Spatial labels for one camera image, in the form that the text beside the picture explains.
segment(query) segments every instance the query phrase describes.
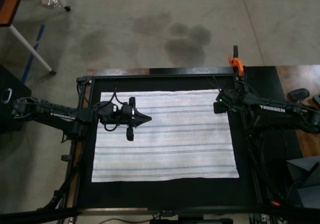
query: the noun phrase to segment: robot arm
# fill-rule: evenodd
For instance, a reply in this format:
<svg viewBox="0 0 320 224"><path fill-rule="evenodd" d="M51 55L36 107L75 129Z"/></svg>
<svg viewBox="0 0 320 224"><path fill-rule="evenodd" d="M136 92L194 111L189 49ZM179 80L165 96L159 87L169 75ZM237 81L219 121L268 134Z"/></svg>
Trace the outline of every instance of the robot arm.
<svg viewBox="0 0 320 224"><path fill-rule="evenodd" d="M106 131L114 131L119 125L127 125L126 137L134 140L133 128L152 120L151 117L137 111L134 97L121 103L122 107L111 101L102 101L90 108L75 109L57 105L46 100L24 97L16 100L12 105L12 116L17 121L36 121L63 131L66 140L83 139L87 127L97 125L100 121ZM106 125L115 125L114 129L107 129Z"/></svg>
<svg viewBox="0 0 320 224"><path fill-rule="evenodd" d="M301 102L274 100L260 97L255 91L222 90L213 106L215 113L243 112L251 115L249 129L268 128L301 129L307 133L320 133L320 111Z"/></svg>

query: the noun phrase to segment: cloth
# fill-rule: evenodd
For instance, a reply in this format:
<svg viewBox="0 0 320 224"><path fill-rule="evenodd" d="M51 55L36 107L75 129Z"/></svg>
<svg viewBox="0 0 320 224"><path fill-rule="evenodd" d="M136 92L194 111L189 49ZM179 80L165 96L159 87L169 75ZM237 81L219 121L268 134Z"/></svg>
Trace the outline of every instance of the cloth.
<svg viewBox="0 0 320 224"><path fill-rule="evenodd" d="M213 89L117 93L121 102L135 97L137 110L152 120L134 129L134 141L127 141L127 126L107 132L99 124L91 181L238 178L228 116L214 114L218 93ZM103 92L100 100L111 96Z"/></svg>

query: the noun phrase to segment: wet spot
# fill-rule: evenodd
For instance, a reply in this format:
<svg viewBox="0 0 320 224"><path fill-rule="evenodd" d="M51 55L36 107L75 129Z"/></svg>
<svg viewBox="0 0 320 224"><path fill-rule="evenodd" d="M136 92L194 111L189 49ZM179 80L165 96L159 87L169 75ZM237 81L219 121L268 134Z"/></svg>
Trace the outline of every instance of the wet spot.
<svg viewBox="0 0 320 224"><path fill-rule="evenodd" d="M172 36L183 37L188 35L189 27L182 23L175 23L170 27L170 34Z"/></svg>
<svg viewBox="0 0 320 224"><path fill-rule="evenodd" d="M211 32L201 25L188 28L182 23L173 24L170 29L173 36L180 38L166 42L164 49L169 60L178 67L199 67L205 63L204 47L211 42Z"/></svg>
<svg viewBox="0 0 320 224"><path fill-rule="evenodd" d="M132 30L145 35L154 35L161 32L169 23L172 17L169 12L162 12L158 15L148 15L134 21Z"/></svg>
<svg viewBox="0 0 320 224"><path fill-rule="evenodd" d="M82 38L79 44L79 54L87 62L95 62L102 57L109 55L109 50L105 44L106 32L96 30L90 32Z"/></svg>
<svg viewBox="0 0 320 224"><path fill-rule="evenodd" d="M137 42L128 42L125 44L121 44L122 50L125 52L127 57L132 60L135 64L135 67L139 67L139 62L138 62L138 52L139 52L139 44Z"/></svg>
<svg viewBox="0 0 320 224"><path fill-rule="evenodd" d="M199 45L207 46L211 42L211 32L202 25L192 27L188 36Z"/></svg>
<svg viewBox="0 0 320 224"><path fill-rule="evenodd" d="M206 54L203 47L190 39L169 40L165 50L170 61L179 67L198 67L204 64Z"/></svg>

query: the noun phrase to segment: black cabinet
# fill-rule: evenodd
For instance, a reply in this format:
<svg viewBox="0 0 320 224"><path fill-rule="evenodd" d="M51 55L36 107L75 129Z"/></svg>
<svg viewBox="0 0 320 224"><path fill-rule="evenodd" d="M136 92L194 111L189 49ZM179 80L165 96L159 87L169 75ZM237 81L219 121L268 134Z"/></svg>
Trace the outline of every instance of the black cabinet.
<svg viewBox="0 0 320 224"><path fill-rule="evenodd" d="M22 128L23 122L12 119L10 107L14 100L30 96L31 90L0 65L0 134Z"/></svg>

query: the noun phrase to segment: blue tape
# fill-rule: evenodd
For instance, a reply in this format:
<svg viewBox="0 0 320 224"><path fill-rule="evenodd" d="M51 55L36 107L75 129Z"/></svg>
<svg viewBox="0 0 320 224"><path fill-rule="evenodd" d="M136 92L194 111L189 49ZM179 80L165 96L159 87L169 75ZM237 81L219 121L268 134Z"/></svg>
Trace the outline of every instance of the blue tape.
<svg viewBox="0 0 320 224"><path fill-rule="evenodd" d="M42 24L38 33L38 36L36 37L36 41L40 41L42 34L44 33L45 30L45 24Z"/></svg>
<svg viewBox="0 0 320 224"><path fill-rule="evenodd" d="M44 33L44 30L45 30L45 24L42 24L41 27L40 27L40 30L38 32L38 36L36 37L36 41L39 42L41 37L42 37L42 34ZM38 49L38 46L39 46L39 43L37 43L33 49L37 50ZM21 82L23 84L26 83L26 80L27 80L27 77L28 77L28 74L29 74L29 71L30 71L30 68L31 68L31 65L32 65L32 62L34 60L34 55L31 53L30 56L29 56L29 59L28 59L28 62L26 63L26 67L24 69L24 73L23 73L23 76L22 76L22 79L21 79Z"/></svg>
<svg viewBox="0 0 320 224"><path fill-rule="evenodd" d="M37 43L37 44L33 47L33 49L37 50L37 49L38 49L38 46L39 46L39 43ZM28 60L28 62L26 63L26 67L25 67L25 69L24 69L24 73L23 73L22 80L21 80L21 82L22 82L23 84L26 83L26 80L27 80L27 77L28 77L28 74L29 74L29 71L30 71L32 62L33 62L33 60L34 60L34 57L35 57L35 56L34 56L33 54L30 54L29 60Z"/></svg>

